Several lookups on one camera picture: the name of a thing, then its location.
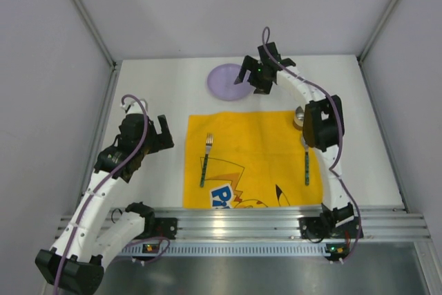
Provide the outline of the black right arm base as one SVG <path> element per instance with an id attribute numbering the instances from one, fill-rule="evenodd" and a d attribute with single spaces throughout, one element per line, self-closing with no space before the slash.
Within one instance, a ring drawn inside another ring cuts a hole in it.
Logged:
<path id="1" fill-rule="evenodd" d="M 363 230 L 359 218 L 355 218 L 339 226 L 328 226 L 320 217 L 303 217 L 298 220 L 300 237 L 312 243 L 324 240 L 356 240 L 363 238 Z"/>

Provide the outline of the yellow Pikachu cloth placemat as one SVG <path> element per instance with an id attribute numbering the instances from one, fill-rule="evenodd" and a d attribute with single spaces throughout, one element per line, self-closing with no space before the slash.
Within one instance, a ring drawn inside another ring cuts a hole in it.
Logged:
<path id="1" fill-rule="evenodd" d="M 293 111 L 222 112 L 189 117 L 184 154 L 183 206 L 250 209 L 320 204 L 323 184 L 309 149 L 309 186 L 301 131 Z M 213 134 L 204 187 L 205 142 Z"/>

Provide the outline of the metal cup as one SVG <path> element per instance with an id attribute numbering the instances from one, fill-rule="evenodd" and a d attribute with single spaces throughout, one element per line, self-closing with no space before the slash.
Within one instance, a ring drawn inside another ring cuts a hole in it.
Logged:
<path id="1" fill-rule="evenodd" d="M 293 126 L 295 129 L 301 131 L 303 129 L 304 124 L 304 118 L 305 118 L 305 112 L 302 107 L 298 107 L 295 110 L 294 120 L 293 120 Z"/>

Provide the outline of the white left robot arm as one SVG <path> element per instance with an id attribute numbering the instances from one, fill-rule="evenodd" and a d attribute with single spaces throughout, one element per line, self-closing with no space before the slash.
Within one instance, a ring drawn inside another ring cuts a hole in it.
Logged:
<path id="1" fill-rule="evenodd" d="M 55 292 L 94 294 L 106 268 L 118 253 L 137 236 L 152 236 L 153 208 L 132 202 L 122 217 L 100 235 L 114 202 L 134 182 L 134 172 L 149 154 L 174 146 L 165 115 L 158 117 L 160 132 L 148 116 L 145 94 L 152 92 L 163 102 L 172 91 L 182 88 L 189 94 L 201 89 L 197 82 L 209 65 L 237 66 L 238 57 L 136 59 L 122 63 L 118 81 L 128 81 L 128 90 L 119 97 L 125 117 L 112 145 L 97 156 L 88 187 L 75 213 L 49 250 L 42 249 L 35 264 Z"/>

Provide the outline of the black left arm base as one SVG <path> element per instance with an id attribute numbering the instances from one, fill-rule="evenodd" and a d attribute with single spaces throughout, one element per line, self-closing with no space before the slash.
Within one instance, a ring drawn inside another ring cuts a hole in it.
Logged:
<path id="1" fill-rule="evenodd" d="M 177 218 L 156 218 L 145 230 L 136 237 L 137 240 L 165 237 L 175 240 L 177 234 Z"/>

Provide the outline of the spoon with teal handle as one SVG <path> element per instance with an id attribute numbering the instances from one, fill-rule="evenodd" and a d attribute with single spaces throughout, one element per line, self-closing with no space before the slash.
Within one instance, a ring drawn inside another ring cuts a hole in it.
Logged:
<path id="1" fill-rule="evenodd" d="M 305 186 L 308 187 L 310 183 L 310 174 L 309 174 L 309 146 L 306 143 L 303 136 L 301 136 L 301 143 L 304 148 L 304 161 L 305 161 Z"/>

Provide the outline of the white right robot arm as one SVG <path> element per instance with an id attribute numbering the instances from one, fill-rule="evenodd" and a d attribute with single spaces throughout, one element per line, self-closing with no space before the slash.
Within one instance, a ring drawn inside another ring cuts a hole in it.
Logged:
<path id="1" fill-rule="evenodd" d="M 328 94 L 319 85 L 300 75 L 296 63 L 283 59 L 274 42 L 258 47 L 259 58 L 245 56 L 236 79 L 255 88 L 255 94 L 268 95 L 274 84 L 303 104 L 302 138 L 315 151 L 323 184 L 320 218 L 328 230 L 354 220 L 354 205 L 342 179 L 340 157 L 345 126 L 339 96 Z"/>

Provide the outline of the purple plastic plate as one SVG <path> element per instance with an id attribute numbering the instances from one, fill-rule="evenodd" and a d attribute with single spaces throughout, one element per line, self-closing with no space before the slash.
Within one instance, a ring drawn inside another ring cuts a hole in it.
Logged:
<path id="1" fill-rule="evenodd" d="M 212 69 L 206 79 L 208 90 L 212 96 L 232 102 L 250 95 L 253 92 L 253 87 L 246 80 L 235 84 L 240 69 L 241 65 L 238 64 L 222 64 Z"/>

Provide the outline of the fork with teal handle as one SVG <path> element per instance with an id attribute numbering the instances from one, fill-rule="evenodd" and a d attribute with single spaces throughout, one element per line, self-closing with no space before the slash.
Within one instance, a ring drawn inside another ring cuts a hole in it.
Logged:
<path id="1" fill-rule="evenodd" d="M 207 164 L 208 164 L 208 160 L 209 160 L 209 154 L 211 151 L 211 148 L 213 146 L 213 134 L 212 133 L 208 133 L 206 136 L 206 142 L 205 142 L 205 154 L 204 154 L 204 161 L 202 164 L 202 173 L 201 173 L 201 178 L 200 178 L 200 188 L 204 187 L 204 182 L 205 182 L 205 177 L 206 177 L 206 169 L 207 169 Z"/>

